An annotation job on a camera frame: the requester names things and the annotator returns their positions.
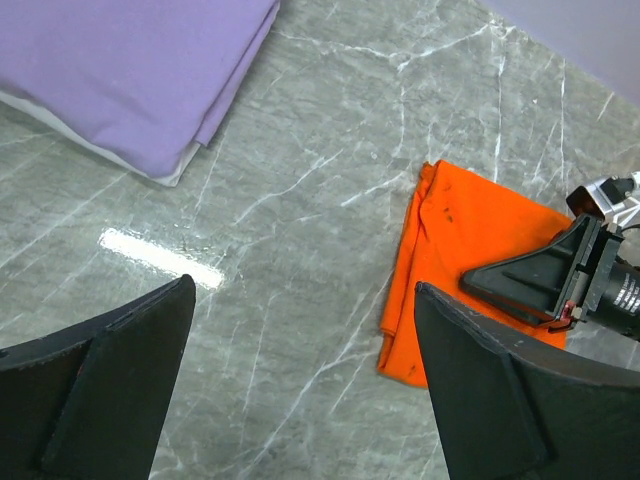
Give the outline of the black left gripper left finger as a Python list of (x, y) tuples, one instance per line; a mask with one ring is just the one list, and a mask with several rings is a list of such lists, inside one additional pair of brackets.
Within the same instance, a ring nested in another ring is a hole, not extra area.
[(146, 479), (196, 302), (183, 275), (1, 351), (4, 479)]

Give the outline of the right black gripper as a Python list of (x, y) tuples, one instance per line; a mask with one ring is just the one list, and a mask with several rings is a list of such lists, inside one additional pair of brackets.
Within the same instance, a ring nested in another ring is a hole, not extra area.
[(462, 290), (552, 333), (594, 322), (639, 340), (639, 268), (619, 256), (626, 229), (580, 215), (543, 248), (466, 271)]

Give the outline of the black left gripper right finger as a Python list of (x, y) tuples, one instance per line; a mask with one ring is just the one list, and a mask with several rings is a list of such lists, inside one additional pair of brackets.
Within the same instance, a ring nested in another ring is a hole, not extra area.
[(636, 479), (639, 374), (552, 347), (428, 283), (415, 326), (452, 479)]

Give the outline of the orange t shirt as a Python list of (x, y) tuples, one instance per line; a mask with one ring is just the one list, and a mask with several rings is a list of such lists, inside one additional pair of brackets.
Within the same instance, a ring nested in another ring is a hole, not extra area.
[(415, 286), (432, 284), (472, 309), (556, 348), (563, 333), (530, 327), (464, 293), (464, 272), (546, 245), (567, 216), (444, 160), (423, 165), (408, 205), (381, 319), (380, 374), (425, 388), (414, 320)]

